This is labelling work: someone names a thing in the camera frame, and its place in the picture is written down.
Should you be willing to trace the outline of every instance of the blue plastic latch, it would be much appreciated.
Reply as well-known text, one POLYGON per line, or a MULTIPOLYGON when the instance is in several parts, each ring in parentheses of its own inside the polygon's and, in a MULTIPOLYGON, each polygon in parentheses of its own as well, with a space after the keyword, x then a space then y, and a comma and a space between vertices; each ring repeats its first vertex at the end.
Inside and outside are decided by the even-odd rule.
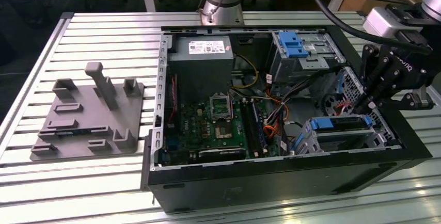
POLYGON ((314 119, 314 122, 316 123, 319 129, 331 129, 334 127, 330 118, 316 118, 314 119))
POLYGON ((368 116, 364 116, 363 119, 364 119, 367 127, 371 127, 371 125, 372 125, 371 118, 368 116))
POLYGON ((311 124, 311 129, 316 130, 318 129, 316 122, 314 120, 311 120, 310 124, 311 124))
POLYGON ((288 58, 307 57, 310 55, 303 49, 302 40, 296 37, 295 32, 279 32, 277 37, 288 58))

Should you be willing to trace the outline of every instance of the orange wire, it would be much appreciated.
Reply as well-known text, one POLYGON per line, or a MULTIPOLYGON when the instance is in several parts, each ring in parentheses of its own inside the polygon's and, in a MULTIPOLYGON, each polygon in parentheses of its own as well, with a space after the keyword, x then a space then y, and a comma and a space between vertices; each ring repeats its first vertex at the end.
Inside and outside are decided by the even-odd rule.
MULTIPOLYGON (((269 90, 268 90, 268 88, 265 89, 264 94, 265 94, 265 96, 267 96, 267 97, 268 97, 275 103, 280 104, 280 101, 277 101, 275 98, 272 98, 272 97, 269 96, 269 90)), ((285 120, 288 119, 288 116, 290 116, 290 110, 288 110, 288 108, 287 108, 285 105, 283 105, 283 108, 284 108, 284 112, 285 112, 285 117, 283 118, 283 121, 285 121, 285 120)))

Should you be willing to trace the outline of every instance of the slotted metal surface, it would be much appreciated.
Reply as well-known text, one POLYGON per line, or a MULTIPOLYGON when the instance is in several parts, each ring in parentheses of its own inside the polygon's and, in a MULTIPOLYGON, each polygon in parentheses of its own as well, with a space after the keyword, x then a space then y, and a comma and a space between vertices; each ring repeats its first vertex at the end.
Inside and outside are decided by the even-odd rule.
MULTIPOLYGON (((354 28, 354 12, 338 17, 354 28)), ((331 24, 318 12, 247 12, 247 25, 331 24)), ((129 156, 33 163, 36 132, 44 122, 57 78, 92 81, 82 72, 100 61, 113 83, 126 76, 144 83, 138 137, 147 135, 155 105, 160 26, 199 25, 193 13, 78 13, 61 20, 41 54, 21 97, 0 128, 0 223, 420 223, 441 215, 441 108, 403 111, 432 159, 402 170, 363 191, 291 201, 165 215, 149 192, 138 192, 143 141, 129 156)), ((347 35, 360 52, 363 40, 347 35)))

